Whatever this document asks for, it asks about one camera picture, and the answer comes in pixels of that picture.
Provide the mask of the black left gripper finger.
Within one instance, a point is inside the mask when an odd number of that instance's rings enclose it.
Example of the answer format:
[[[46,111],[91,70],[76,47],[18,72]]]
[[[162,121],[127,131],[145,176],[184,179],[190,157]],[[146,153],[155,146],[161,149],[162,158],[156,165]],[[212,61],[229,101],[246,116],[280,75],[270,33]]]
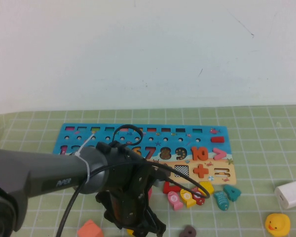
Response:
[[[146,237],[150,230],[150,224],[137,223],[137,224],[121,224],[117,223],[116,226],[119,229],[130,229],[133,231],[135,237]]]
[[[157,215],[151,209],[145,210],[144,217],[144,227],[148,232],[154,233],[157,236],[164,235],[166,231],[166,225],[159,220]]]

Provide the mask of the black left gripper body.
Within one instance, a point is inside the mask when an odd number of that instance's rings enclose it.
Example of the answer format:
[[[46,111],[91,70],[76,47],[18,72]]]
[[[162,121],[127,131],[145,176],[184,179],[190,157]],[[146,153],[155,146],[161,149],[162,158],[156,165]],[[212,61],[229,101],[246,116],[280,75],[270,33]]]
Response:
[[[119,229],[147,229],[146,219],[148,194],[142,191],[131,194],[120,191],[102,191],[96,194],[96,201],[105,208],[104,218]]]

